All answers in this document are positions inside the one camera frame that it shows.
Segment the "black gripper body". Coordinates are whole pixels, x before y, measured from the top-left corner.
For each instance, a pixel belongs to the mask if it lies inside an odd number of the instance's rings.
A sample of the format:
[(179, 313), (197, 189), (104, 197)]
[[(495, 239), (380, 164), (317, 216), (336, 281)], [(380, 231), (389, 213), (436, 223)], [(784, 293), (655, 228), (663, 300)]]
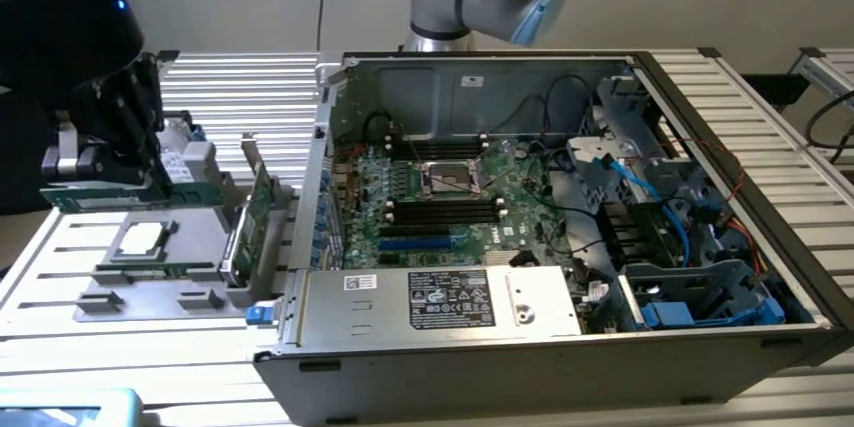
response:
[(1, 0), (1, 86), (69, 92), (131, 65), (143, 42), (128, 0)]

